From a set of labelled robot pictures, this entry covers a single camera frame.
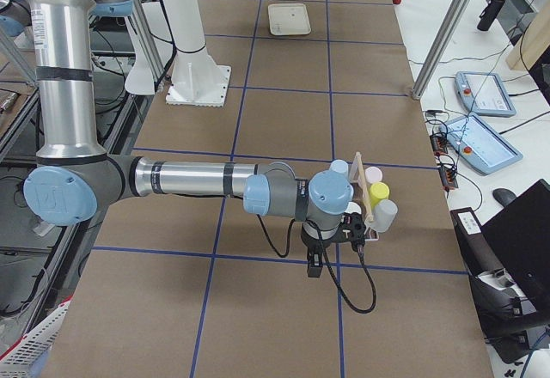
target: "blue tablet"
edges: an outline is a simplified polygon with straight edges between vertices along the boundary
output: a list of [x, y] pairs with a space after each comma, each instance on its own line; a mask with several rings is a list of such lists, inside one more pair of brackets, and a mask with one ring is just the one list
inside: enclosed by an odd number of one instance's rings
[[516, 114], [504, 83], [496, 73], [459, 71], [456, 73], [455, 84], [462, 105], [469, 112], [504, 118]]
[[481, 174], [492, 174], [523, 159], [519, 150], [474, 113], [439, 126], [439, 131], [447, 135], [458, 155]]

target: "white tray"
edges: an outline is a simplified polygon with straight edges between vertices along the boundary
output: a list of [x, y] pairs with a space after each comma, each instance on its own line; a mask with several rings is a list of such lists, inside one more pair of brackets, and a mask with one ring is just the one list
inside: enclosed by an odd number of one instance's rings
[[308, 11], [302, 3], [270, 4], [269, 30], [274, 36], [297, 36], [311, 33]]

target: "brown table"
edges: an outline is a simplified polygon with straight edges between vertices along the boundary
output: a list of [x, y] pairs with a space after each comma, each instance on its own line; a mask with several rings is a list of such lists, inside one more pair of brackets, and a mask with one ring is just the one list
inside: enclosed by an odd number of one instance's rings
[[[391, 0], [199, 1], [211, 55], [233, 68], [225, 106], [158, 95], [135, 154], [283, 159], [311, 177], [360, 150], [400, 207], [366, 247], [378, 307], [354, 314], [326, 270], [306, 277], [298, 225], [277, 259], [238, 200], [127, 199], [107, 214], [43, 376], [491, 377]], [[267, 5], [284, 1], [306, 4], [310, 35], [268, 33]], [[287, 224], [266, 219], [280, 246]], [[330, 256], [367, 306], [348, 246]]]

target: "white label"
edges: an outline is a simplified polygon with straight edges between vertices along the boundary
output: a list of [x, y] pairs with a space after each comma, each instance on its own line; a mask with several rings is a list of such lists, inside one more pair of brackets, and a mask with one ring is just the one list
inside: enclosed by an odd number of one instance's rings
[[46, 49], [46, 23], [44, 21], [44, 13], [42, 10], [32, 10], [31, 18], [33, 19], [34, 32], [34, 48]]
[[459, 213], [458, 217], [460, 218], [464, 229], [468, 235], [480, 234], [481, 229], [478, 223], [475, 221], [474, 215], [471, 212]]

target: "yellow cup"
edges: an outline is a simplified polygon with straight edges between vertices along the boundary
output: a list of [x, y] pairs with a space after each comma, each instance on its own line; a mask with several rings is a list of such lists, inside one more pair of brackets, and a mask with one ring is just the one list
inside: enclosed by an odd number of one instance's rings
[[383, 182], [376, 182], [370, 185], [370, 206], [374, 207], [383, 199], [389, 198], [389, 186]]

